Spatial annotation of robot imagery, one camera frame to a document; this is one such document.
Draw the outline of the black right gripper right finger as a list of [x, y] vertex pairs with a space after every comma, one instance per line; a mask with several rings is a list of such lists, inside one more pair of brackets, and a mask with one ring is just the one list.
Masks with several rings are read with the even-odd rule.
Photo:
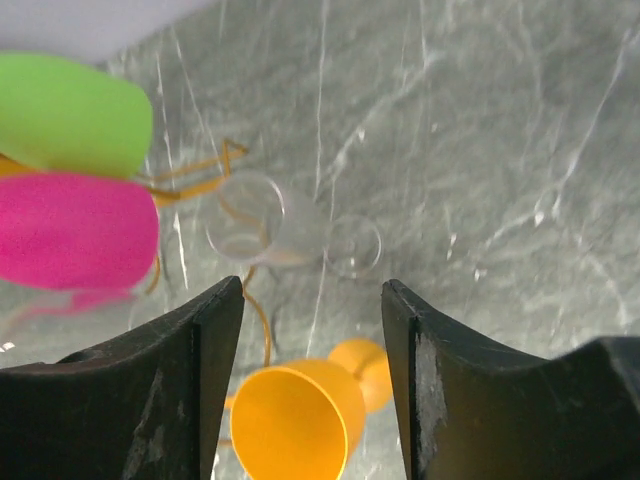
[[554, 359], [503, 345], [398, 280], [381, 316], [410, 479], [635, 479], [639, 341]]

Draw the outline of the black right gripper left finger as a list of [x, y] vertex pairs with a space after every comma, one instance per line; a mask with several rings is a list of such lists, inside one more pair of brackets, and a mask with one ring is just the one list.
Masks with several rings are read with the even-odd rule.
[[229, 276], [53, 363], [1, 372], [5, 479], [207, 479], [244, 311]]

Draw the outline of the orange wine glass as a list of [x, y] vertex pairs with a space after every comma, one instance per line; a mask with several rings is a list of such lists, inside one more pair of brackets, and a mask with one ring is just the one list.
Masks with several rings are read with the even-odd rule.
[[360, 442], [368, 414], [393, 394], [386, 351], [354, 338], [327, 358], [252, 373], [228, 397], [233, 450], [248, 476], [338, 479]]

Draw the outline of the pink plastic wine glass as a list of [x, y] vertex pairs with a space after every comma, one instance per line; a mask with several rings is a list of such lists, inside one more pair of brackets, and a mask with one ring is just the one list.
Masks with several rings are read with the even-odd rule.
[[1, 277], [51, 290], [126, 289], [151, 269], [159, 220], [128, 181], [38, 173], [1, 181]]

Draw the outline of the clear wine glass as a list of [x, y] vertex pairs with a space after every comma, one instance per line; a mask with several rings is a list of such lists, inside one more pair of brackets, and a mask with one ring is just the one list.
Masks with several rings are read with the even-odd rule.
[[321, 261], [336, 274], [358, 278], [379, 263], [383, 242], [376, 224], [362, 215], [330, 218], [314, 201], [271, 177], [243, 171], [226, 187], [232, 205], [256, 216], [268, 235], [259, 246], [257, 227], [241, 225], [221, 211], [213, 193], [206, 235], [220, 255], [251, 266], [298, 267]]

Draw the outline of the green plastic wine glass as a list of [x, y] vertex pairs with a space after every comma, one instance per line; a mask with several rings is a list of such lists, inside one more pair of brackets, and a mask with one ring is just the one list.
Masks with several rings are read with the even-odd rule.
[[34, 169], [130, 178], [153, 136], [153, 107], [126, 80], [63, 57], [1, 55], [1, 152]]

